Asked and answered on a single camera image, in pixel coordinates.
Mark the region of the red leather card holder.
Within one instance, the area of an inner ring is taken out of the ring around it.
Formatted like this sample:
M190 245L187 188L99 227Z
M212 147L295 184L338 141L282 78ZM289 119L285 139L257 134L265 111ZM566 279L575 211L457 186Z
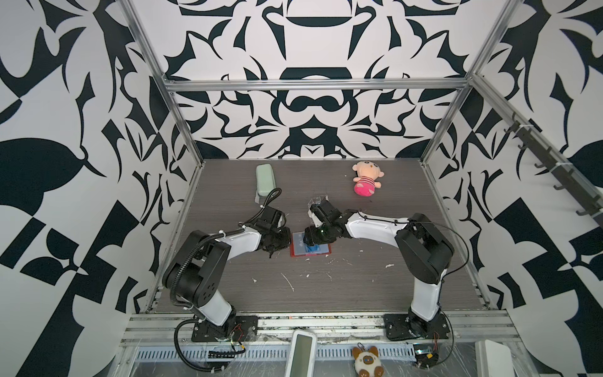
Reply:
M308 258L310 256L331 254L331 245L327 243L309 246L304 242L304 233L295 232L291 236L290 256L292 258Z

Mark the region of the clear acrylic card box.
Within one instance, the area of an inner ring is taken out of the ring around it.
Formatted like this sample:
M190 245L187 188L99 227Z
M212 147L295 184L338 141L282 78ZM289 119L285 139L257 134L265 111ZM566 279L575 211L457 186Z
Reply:
M320 195L312 197L308 202L309 211L311 211L312 206L319 205L323 200L328 200L328 195Z

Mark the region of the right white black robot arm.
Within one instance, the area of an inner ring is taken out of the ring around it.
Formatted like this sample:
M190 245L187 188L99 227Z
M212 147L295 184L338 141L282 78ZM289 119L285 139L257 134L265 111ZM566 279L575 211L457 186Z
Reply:
M309 217L313 225L304 231L304 242L309 246L347 238L397 247L415 280L410 317L427 324L439 315L441 282L455 250L427 216L415 213L409 218L385 218L359 210L340 211L322 199L309 206Z

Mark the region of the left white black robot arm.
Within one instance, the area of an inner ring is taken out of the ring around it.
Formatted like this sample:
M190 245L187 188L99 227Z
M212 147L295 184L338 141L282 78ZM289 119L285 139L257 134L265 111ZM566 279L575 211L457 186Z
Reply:
M273 254L290 244L285 213L265 206L235 230L190 233L166 267L163 287L169 290L173 306L215 327L232 328L236 311L218 289L228 261L255 251Z

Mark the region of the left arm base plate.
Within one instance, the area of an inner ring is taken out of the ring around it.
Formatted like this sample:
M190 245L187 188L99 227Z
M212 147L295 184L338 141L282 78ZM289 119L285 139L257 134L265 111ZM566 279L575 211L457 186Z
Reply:
M243 342L255 336L258 320L257 316L235 315L229 317L222 326L204 320L195 324L192 341L213 342L228 339L234 342Z

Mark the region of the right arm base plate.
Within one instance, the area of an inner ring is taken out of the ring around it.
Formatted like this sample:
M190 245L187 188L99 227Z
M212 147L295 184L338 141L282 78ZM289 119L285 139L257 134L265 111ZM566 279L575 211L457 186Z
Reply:
M438 312L430 320L423 320L416 314L384 314L386 338L390 341L405 341L412 339L448 339L451 327L443 312Z

